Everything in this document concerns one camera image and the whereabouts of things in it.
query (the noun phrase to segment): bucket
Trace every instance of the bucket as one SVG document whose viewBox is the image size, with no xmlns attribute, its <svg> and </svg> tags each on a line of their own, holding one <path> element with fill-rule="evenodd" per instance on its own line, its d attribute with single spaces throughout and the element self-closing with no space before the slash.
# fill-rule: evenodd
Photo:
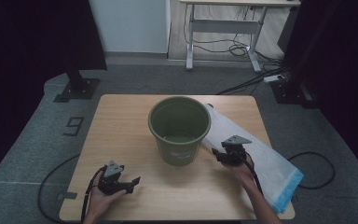
<svg viewBox="0 0 358 224">
<path fill-rule="evenodd" d="M 170 165 L 183 166 L 196 158 L 201 141 L 211 128 L 211 116 L 200 102 L 173 96 L 153 106 L 148 125 L 161 158 Z"/>
</svg>

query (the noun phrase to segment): wooden table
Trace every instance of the wooden table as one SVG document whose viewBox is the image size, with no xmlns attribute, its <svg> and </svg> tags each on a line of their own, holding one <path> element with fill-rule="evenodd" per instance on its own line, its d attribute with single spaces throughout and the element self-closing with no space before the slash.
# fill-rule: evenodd
<svg viewBox="0 0 358 224">
<path fill-rule="evenodd" d="M 248 50 L 248 56 L 251 60 L 255 72 L 261 72 L 255 56 L 255 46 L 266 18 L 268 7 L 299 7 L 299 0 L 180 0 L 181 3 L 191 5 L 190 19 L 188 23 L 188 45 L 186 56 L 186 69 L 193 69 L 193 33 L 223 33 L 223 34 L 248 34 L 254 38 Z M 252 6 L 262 7 L 258 21 L 218 21 L 218 20 L 198 20 L 194 16 L 195 5 L 217 5 L 217 6 Z"/>
<path fill-rule="evenodd" d="M 60 218 L 79 220 L 84 192 L 94 173 L 114 160 L 125 165 L 120 182 L 140 176 L 133 194 L 121 198 L 106 214 L 110 220 L 233 220 L 254 219 L 253 208 L 238 181 L 216 161 L 205 146 L 183 167 L 171 166 L 159 156 L 148 129 L 150 109 L 169 95 L 104 95 L 89 128 Z M 189 96 L 212 104 L 249 133 L 269 145 L 263 120 L 251 96 Z M 292 204 L 282 219 L 295 215 Z"/>
</svg>

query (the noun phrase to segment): human arm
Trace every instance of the human arm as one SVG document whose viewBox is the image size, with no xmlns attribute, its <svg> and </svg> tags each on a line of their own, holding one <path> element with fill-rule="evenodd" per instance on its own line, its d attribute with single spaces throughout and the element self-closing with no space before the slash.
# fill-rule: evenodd
<svg viewBox="0 0 358 224">
<path fill-rule="evenodd" d="M 250 156 L 247 157 L 247 161 L 253 164 Z M 272 210 L 269 203 L 264 198 L 263 194 L 258 190 L 252 172 L 249 168 L 242 163 L 239 166 L 231 166 L 228 164 L 223 164 L 226 166 L 240 181 L 241 186 L 245 189 L 246 193 L 251 200 L 252 207 L 255 211 L 255 216 L 260 224 L 278 224 L 281 223 L 281 220 L 278 218 L 276 213 Z"/>
<path fill-rule="evenodd" d="M 102 172 L 98 173 L 94 179 L 94 187 L 91 190 L 89 198 L 89 209 L 87 211 L 83 224 L 97 223 L 99 218 L 107 211 L 109 206 L 112 205 L 115 200 L 127 193 L 127 191 L 124 189 L 112 195 L 105 195 L 104 193 L 102 193 L 97 187 L 100 181 L 101 174 Z"/>
</svg>

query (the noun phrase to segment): black curtain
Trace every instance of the black curtain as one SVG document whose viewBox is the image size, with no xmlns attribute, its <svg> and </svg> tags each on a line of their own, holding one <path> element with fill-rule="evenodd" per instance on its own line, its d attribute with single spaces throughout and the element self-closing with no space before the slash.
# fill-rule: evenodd
<svg viewBox="0 0 358 224">
<path fill-rule="evenodd" d="M 285 59 L 358 158 L 358 1 L 304 0 Z"/>
<path fill-rule="evenodd" d="M 89 1 L 0 0 L 0 161 L 68 68 L 106 70 Z"/>
</svg>

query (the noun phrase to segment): tabletop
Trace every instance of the tabletop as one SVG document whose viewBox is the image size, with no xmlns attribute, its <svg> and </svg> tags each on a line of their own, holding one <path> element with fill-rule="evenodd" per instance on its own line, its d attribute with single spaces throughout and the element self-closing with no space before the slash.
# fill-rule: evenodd
<svg viewBox="0 0 358 224">
<path fill-rule="evenodd" d="M 299 7 L 299 0 L 180 0 L 190 5 L 222 5 L 222 6 L 260 6 L 260 7 Z"/>
<path fill-rule="evenodd" d="M 84 192 L 94 173 L 114 160 L 125 169 L 120 182 L 141 177 L 133 194 L 115 203 L 103 219 L 109 220 L 233 220 L 254 219 L 249 198 L 227 168 L 201 145 L 189 165 L 172 166 L 159 156 L 147 118 L 159 100 L 170 95 L 104 95 L 68 188 L 76 199 L 65 199 L 60 218 L 79 220 Z M 252 96 L 188 97 L 211 104 L 242 128 L 269 145 L 263 120 Z M 290 203 L 282 219 L 295 215 Z"/>
</svg>

